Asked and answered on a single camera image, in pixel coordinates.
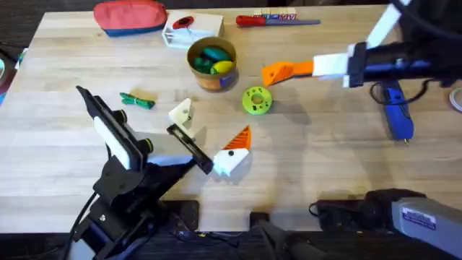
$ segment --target orange triangle piece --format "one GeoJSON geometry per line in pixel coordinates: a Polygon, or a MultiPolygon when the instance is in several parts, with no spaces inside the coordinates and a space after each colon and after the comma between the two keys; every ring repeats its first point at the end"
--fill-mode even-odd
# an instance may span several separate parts
{"type": "Polygon", "coordinates": [[[250,143],[252,142],[252,133],[250,132],[250,126],[246,126],[237,136],[229,142],[223,150],[232,150],[239,148],[250,149],[250,143]]]}
{"type": "Polygon", "coordinates": [[[289,79],[294,76],[294,64],[288,61],[278,61],[271,65],[265,66],[261,70],[263,85],[269,85],[289,79]]]}
{"type": "Polygon", "coordinates": [[[261,70],[263,85],[276,84],[294,76],[311,76],[313,74],[313,61],[304,61],[293,63],[288,61],[278,61],[271,65],[265,66],[261,70]]]}

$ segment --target red pouch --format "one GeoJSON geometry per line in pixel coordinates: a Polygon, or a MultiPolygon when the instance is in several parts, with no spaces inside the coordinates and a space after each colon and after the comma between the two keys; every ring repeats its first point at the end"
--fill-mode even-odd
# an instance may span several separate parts
{"type": "Polygon", "coordinates": [[[164,5],[152,0],[100,3],[93,9],[93,16],[110,37],[161,30],[167,22],[164,5]]]}

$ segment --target blue glue gun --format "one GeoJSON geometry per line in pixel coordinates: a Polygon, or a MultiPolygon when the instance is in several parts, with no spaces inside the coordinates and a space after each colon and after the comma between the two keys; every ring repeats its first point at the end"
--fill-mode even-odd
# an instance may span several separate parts
{"type": "Polygon", "coordinates": [[[397,80],[382,81],[380,85],[383,101],[387,103],[384,110],[390,133],[396,141],[408,143],[414,135],[414,123],[409,114],[408,104],[403,104],[406,100],[403,90],[397,80]]]}

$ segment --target red screwdriver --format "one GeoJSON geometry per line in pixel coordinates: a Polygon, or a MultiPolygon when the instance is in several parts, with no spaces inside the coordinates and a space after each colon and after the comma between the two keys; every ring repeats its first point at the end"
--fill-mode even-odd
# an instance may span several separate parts
{"type": "Polygon", "coordinates": [[[319,19],[307,20],[279,20],[279,19],[266,19],[265,17],[251,17],[247,15],[238,15],[236,17],[236,24],[240,27],[250,26],[272,26],[272,25],[319,25],[319,19]]]}

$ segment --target white box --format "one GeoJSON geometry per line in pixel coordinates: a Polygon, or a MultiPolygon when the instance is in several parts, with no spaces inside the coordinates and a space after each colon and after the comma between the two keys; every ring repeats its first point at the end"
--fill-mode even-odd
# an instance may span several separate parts
{"type": "Polygon", "coordinates": [[[189,48],[194,42],[205,37],[221,36],[223,16],[214,14],[198,14],[184,11],[171,11],[167,23],[162,30],[165,45],[175,48],[189,48]],[[174,30],[173,24],[181,18],[193,17],[194,22],[188,28],[174,30]]]}

